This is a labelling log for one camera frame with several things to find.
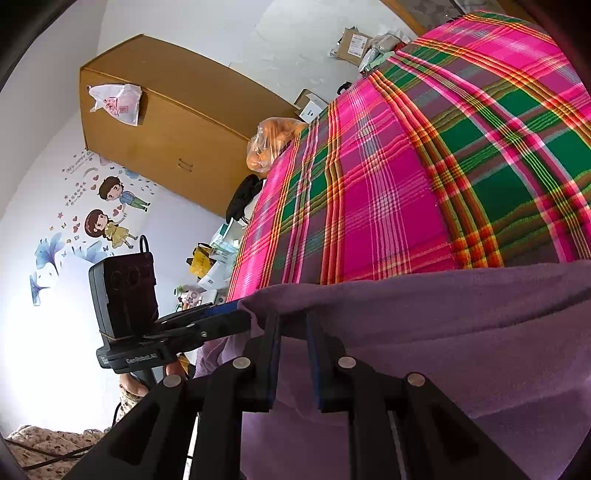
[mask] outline bed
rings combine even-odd
[[[415,40],[276,159],[230,299],[279,283],[591,258],[591,99],[538,26]]]

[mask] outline person's hand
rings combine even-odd
[[[186,377],[183,366],[178,360],[175,363],[166,366],[166,374],[179,375],[181,378]],[[127,392],[136,395],[137,397],[145,397],[148,394],[148,388],[144,384],[138,382],[131,374],[120,374],[119,383],[121,383],[121,386],[126,389]]]

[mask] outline white plastic bag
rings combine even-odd
[[[96,100],[91,112],[104,108],[110,116],[127,125],[138,126],[139,99],[142,89],[129,83],[125,85],[97,85],[88,90]]]

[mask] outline cartoon boy sticker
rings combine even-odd
[[[124,190],[123,184],[119,177],[107,177],[99,187],[99,197],[107,202],[111,200],[119,199],[121,205],[123,205],[122,212],[125,211],[125,207],[128,205],[133,208],[139,208],[148,211],[149,203],[137,198],[129,190]]]
[[[110,240],[113,248],[120,247],[123,244],[127,245],[129,248],[133,248],[134,246],[130,245],[127,239],[132,238],[137,240],[138,238],[136,236],[130,235],[127,228],[119,226],[126,216],[127,214],[124,214],[121,220],[114,222],[109,217],[107,217],[102,212],[102,210],[92,210],[92,212],[90,212],[86,217],[86,221],[84,222],[84,230],[88,236],[93,238],[102,236],[107,240]]]

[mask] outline black bag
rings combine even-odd
[[[242,181],[226,210],[226,223],[230,223],[232,219],[238,221],[244,218],[244,209],[262,190],[262,185],[263,181],[255,174],[250,174]]]

